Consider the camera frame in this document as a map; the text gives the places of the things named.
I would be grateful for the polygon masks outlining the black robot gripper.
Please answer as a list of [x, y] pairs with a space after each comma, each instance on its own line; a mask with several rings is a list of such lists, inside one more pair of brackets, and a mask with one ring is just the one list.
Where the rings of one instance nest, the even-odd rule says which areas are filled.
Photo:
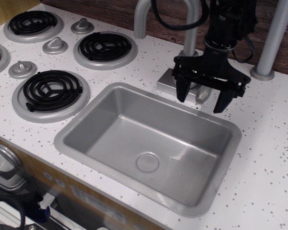
[[176, 94], [184, 102], [191, 83], [197, 83], [220, 91], [213, 113], [222, 113], [233, 98], [242, 97], [251, 78], [232, 67], [228, 55], [236, 45], [205, 45], [204, 53], [197, 59], [174, 58], [172, 75], [176, 80]]

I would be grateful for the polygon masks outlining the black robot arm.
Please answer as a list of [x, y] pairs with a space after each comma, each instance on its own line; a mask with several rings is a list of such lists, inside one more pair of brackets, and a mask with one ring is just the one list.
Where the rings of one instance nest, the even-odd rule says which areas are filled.
[[210, 22], [204, 37], [204, 52], [197, 57], [175, 57], [172, 75], [176, 80], [176, 94], [184, 102], [191, 83], [220, 91], [214, 113], [221, 113], [232, 99], [242, 97], [251, 78], [232, 67], [228, 61], [237, 41], [245, 40], [257, 24], [254, 0], [212, 0]]

